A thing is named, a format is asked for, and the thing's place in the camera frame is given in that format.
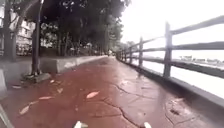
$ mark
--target sky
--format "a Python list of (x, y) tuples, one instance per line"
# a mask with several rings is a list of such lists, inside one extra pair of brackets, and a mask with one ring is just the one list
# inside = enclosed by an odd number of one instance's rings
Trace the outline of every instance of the sky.
[[(215, 18), (224, 14), (223, 5), (223, 0), (132, 0), (132, 4), (122, 13), (124, 28), (121, 41), (139, 42), (141, 36), (150, 39), (164, 35), (166, 21), (171, 29), (177, 29)], [(224, 40), (223, 32), (224, 26), (217, 25), (174, 36), (173, 43), (180, 44), (180, 40), (185, 44), (203, 41), (202, 37), (206, 37), (206, 41)]]

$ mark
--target tree trunk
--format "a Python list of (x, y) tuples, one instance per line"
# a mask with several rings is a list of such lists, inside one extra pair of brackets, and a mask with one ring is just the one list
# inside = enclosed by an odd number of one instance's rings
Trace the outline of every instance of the tree trunk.
[(16, 28), (14, 30), (14, 34), (12, 37), (12, 45), (11, 45), (11, 53), (12, 53), (12, 59), (14, 60), (16, 58), (16, 40), (17, 40), (17, 35), (19, 33), (19, 28), (22, 25), (22, 22), (27, 14), (27, 12), (29, 11), (29, 9), (35, 5), (39, 0), (30, 0), (27, 5), (25, 5), (25, 7), (22, 10), (21, 15), (19, 16), (18, 22), (16, 24)]
[(66, 37), (65, 37), (65, 47), (64, 47), (64, 56), (67, 56), (67, 47), (68, 47), (68, 34), (66, 34)]
[(61, 33), (58, 32), (57, 55), (61, 56)]
[(10, 33), (10, 2), (9, 0), (5, 1), (5, 12), (4, 12), (4, 58), (7, 60), (15, 60), (16, 57), (16, 47), (12, 46), (11, 33)]
[(37, 75), (37, 70), (38, 70), (38, 65), (37, 64), (37, 60), (35, 58), (35, 53), (36, 53), (36, 41), (37, 41), (37, 37), (36, 37), (36, 34), (37, 34), (37, 30), (35, 29), (33, 31), (33, 35), (32, 35), (32, 72), (31, 72), (31, 75)]

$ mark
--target lamp post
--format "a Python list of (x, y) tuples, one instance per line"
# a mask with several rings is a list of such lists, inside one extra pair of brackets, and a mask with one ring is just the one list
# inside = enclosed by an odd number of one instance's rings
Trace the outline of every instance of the lamp post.
[(40, 8), (38, 11), (37, 15), (37, 20), (36, 20), (36, 38), (33, 40), (33, 56), (32, 56), (32, 75), (39, 75), (40, 70), (39, 70), (39, 44), (40, 44), (40, 22), (41, 22), (41, 11), (43, 7), (44, 0), (39, 0), (40, 1)]

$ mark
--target railing post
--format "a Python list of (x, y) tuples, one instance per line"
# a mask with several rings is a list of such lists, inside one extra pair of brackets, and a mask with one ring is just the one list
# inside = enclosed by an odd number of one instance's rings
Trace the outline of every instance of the railing post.
[(172, 33), (170, 31), (170, 24), (166, 23), (166, 31), (165, 31), (165, 38), (166, 38), (166, 53), (164, 58), (164, 72), (163, 77), (168, 78), (170, 77), (170, 61), (172, 57)]
[(132, 64), (132, 47), (129, 48), (129, 52), (130, 52), (130, 64)]
[(122, 52), (120, 51), (120, 52), (119, 52), (119, 56), (118, 56), (118, 57), (119, 57), (119, 60), (121, 60), (121, 57), (122, 57), (122, 56), (121, 56), (121, 53), (122, 53)]
[(121, 51), (121, 60), (123, 61), (124, 57), (123, 57), (123, 50)]
[(120, 58), (120, 53), (121, 53), (120, 51), (116, 53), (116, 57), (117, 57), (118, 60), (121, 59), (121, 58)]
[(127, 62), (127, 53), (126, 53), (126, 50), (124, 50), (124, 59), (125, 59), (125, 62)]
[(139, 55), (138, 55), (138, 58), (139, 58), (139, 61), (138, 61), (138, 66), (139, 67), (142, 67), (142, 56), (143, 56), (143, 52), (142, 52), (142, 49), (143, 49), (143, 40), (142, 38), (140, 38), (140, 43), (139, 43)]

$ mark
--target metal railing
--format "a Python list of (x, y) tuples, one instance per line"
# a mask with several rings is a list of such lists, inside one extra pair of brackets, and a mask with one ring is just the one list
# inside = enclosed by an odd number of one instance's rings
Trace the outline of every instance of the metal railing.
[[(194, 63), (172, 60), (173, 50), (224, 50), (224, 41), (204, 42), (204, 43), (201, 42), (197, 44), (185, 44), (185, 45), (177, 45), (177, 46), (172, 45), (172, 37), (175, 35), (217, 25), (217, 24), (223, 24), (223, 23), (224, 23), (224, 16), (219, 16), (217, 18), (210, 19), (210, 20), (201, 22), (199, 24), (187, 26), (177, 30), (170, 30), (169, 23), (166, 23), (165, 35), (162, 36), (166, 40), (166, 47), (143, 49), (143, 44), (152, 42), (161, 37), (157, 37), (157, 38), (153, 38), (153, 39), (145, 40), (145, 41), (141, 39), (138, 44), (135, 44), (129, 47), (128, 49), (124, 49), (122, 51), (117, 52), (116, 56), (117, 56), (117, 59), (121, 61), (125, 61), (125, 62), (127, 62), (127, 59), (129, 58), (130, 64), (132, 64), (133, 59), (138, 59), (139, 60), (138, 66), (140, 68), (142, 68), (143, 61), (150, 61), (150, 62), (164, 64), (164, 71), (163, 71), (164, 78), (170, 77), (171, 66), (224, 78), (224, 70), (221, 70), (218, 68), (212, 68), (208, 66), (202, 66), (202, 65), (198, 65)], [(143, 52), (154, 52), (154, 51), (165, 51), (164, 59), (143, 57)]]

